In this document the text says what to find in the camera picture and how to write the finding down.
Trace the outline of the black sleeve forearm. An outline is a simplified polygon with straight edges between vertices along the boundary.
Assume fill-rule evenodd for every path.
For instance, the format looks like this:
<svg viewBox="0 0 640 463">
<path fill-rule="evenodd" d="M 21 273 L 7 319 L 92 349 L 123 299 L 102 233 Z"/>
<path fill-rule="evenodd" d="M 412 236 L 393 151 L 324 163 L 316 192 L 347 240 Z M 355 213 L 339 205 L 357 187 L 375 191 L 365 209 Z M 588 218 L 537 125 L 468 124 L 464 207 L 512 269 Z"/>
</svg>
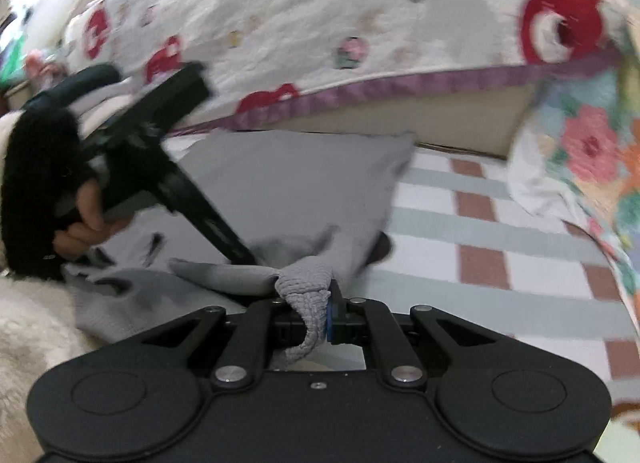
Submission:
<svg viewBox="0 0 640 463">
<path fill-rule="evenodd" d="M 27 109 L 1 118 L 1 267 L 19 277 L 61 281 L 54 252 L 58 205 L 92 171 L 80 153 L 76 116 Z"/>
</svg>

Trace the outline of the left hand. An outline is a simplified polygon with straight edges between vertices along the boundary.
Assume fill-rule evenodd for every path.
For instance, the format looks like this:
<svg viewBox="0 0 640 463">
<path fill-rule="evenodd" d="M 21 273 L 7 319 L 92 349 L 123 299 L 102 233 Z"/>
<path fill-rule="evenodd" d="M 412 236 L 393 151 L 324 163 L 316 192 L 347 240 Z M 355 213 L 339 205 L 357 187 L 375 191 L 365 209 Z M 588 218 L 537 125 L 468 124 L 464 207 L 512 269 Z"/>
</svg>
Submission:
<svg viewBox="0 0 640 463">
<path fill-rule="evenodd" d="M 101 189 L 96 179 L 89 179 L 81 185 L 76 194 L 76 209 L 80 220 L 66 230 L 56 231 L 53 239 L 54 252 L 67 261 L 86 254 L 93 246 L 98 246 L 113 235 L 124 230 L 134 220 L 134 216 L 106 220 L 102 213 Z"/>
</svg>

